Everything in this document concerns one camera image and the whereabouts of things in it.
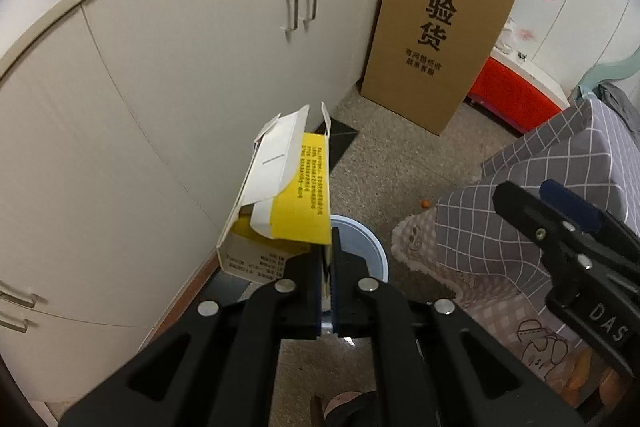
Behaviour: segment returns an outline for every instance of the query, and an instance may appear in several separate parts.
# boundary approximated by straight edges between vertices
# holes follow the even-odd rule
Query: white box flap
[[[264,133],[242,190],[241,206],[276,197],[296,175],[309,106],[283,116]]]
[[[331,133],[331,117],[329,117],[329,112],[326,110],[326,106],[324,105],[324,102],[322,102],[321,110],[322,110],[322,117],[324,118],[324,126],[326,128],[324,131],[324,135],[326,139],[329,140],[329,135]],[[287,185],[289,185],[293,177],[296,175],[296,172],[298,171],[298,164],[300,161],[299,151],[302,148],[303,134],[304,134],[303,132],[300,134],[300,142],[297,142],[296,144],[292,144],[292,147],[290,147],[289,149],[292,156],[296,152],[298,152],[298,154],[296,154],[296,161],[290,162],[290,166],[293,167],[293,172],[290,173],[290,176],[289,176],[289,172],[287,172],[287,174],[283,177],[283,179],[286,180],[286,183],[282,184],[282,186],[280,187],[280,190],[278,191],[278,194],[280,194],[285,188],[287,188]],[[271,233],[271,220],[270,220],[272,208],[273,208],[273,198],[255,202],[254,208],[251,213],[251,220],[250,220],[252,229],[258,232],[260,235],[263,235],[264,237],[269,237],[270,239],[274,239],[273,233]]]

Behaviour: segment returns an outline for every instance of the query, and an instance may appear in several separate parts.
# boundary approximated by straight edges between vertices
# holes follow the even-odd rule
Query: drawer
[[[33,401],[84,396],[131,359],[151,332],[73,321],[4,303],[0,321],[2,359]]]

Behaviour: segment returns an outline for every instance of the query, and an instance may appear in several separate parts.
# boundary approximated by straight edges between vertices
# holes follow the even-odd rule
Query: chinese characters
[[[432,60],[426,55],[422,55],[421,53],[414,52],[413,50],[409,49],[407,49],[405,52],[407,66],[415,68],[421,73],[426,73],[433,76],[436,71],[440,71],[440,69],[442,68],[441,63]]]
[[[429,5],[425,11],[431,19],[435,19],[437,22],[429,21],[420,26],[422,36],[418,39],[418,44],[431,46],[439,52],[440,43],[447,40],[446,27],[443,25],[451,26],[451,19],[457,10],[453,6],[452,0],[429,0]]]
[[[282,277],[285,258],[274,253],[261,255],[259,260],[238,259],[238,257],[228,255],[226,262],[230,268],[244,272],[247,275],[257,275],[262,279],[276,280]]]
[[[302,146],[298,168],[298,199],[303,198],[304,192],[310,192],[311,209],[315,210],[319,216],[324,214],[323,163],[324,156],[321,148]]]

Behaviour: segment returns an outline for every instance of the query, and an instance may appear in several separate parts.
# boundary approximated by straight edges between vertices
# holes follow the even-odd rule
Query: gray checkered fabric
[[[482,172],[478,183],[438,201],[437,262],[463,273],[506,276],[561,328],[545,308],[551,283],[542,251],[494,213],[494,189],[510,180],[537,195],[554,179],[638,233],[640,152],[618,115],[587,98],[489,158]]]

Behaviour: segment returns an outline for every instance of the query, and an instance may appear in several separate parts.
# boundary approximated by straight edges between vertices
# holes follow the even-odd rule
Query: cabinet handle
[[[286,32],[292,32],[298,29],[298,13],[300,8],[299,4],[300,0],[293,0],[293,25],[290,26],[289,21],[287,20],[287,28],[285,29]]]
[[[10,330],[18,331],[18,333],[26,333],[27,328],[29,327],[29,323],[27,319],[22,320],[22,325],[12,324],[11,322],[0,319],[0,326],[8,328]]]
[[[306,19],[305,19],[305,22],[309,22],[309,21],[315,20],[317,11],[318,11],[318,0],[312,0],[312,2],[311,2],[311,15],[309,15],[309,0],[306,0]]]
[[[15,295],[11,295],[9,293],[3,292],[0,290],[0,299],[11,302],[13,304],[18,304],[18,306],[24,306],[25,308],[35,308],[36,307],[36,296],[31,295],[31,300],[20,299]]]

